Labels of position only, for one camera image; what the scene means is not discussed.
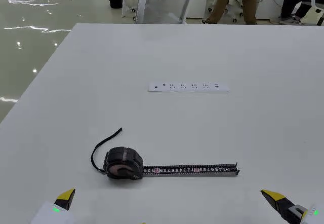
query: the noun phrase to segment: chair backrest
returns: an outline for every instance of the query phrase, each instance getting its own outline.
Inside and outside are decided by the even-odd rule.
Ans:
[[[190,0],[138,0],[136,24],[184,24]]]

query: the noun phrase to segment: white tabletop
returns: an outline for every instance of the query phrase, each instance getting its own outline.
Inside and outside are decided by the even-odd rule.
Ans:
[[[259,192],[324,198],[322,27],[80,24],[0,124],[0,216],[28,223],[76,188],[77,224],[285,223]],[[154,81],[229,93],[149,93]],[[235,163],[234,178],[111,181],[90,154],[145,164]]]

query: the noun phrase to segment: sneaker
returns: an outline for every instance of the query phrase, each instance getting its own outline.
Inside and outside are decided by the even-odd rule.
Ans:
[[[301,25],[300,21],[295,19],[294,17],[289,17],[287,19],[280,19],[280,25]]]

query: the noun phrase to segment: shoe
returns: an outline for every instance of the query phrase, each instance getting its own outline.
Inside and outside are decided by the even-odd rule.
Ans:
[[[217,22],[211,22],[209,20],[202,20],[201,23],[203,25],[217,25]]]
[[[287,19],[280,19],[280,25],[301,25],[300,20],[295,19],[294,17],[289,17]]]

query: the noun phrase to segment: trousers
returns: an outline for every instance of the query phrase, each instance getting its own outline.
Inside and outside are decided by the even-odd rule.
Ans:
[[[311,2],[311,0],[284,0],[281,9],[281,18],[286,19],[291,17],[296,4],[300,2]],[[316,3],[324,4],[324,0],[316,0]],[[296,12],[296,16],[299,18],[303,18],[310,10],[310,8],[310,5],[301,4]]]
[[[217,23],[226,9],[229,0],[217,0],[213,12],[209,16],[210,22]],[[257,0],[242,0],[243,2],[243,15],[246,24],[256,24],[255,13],[257,11]]]

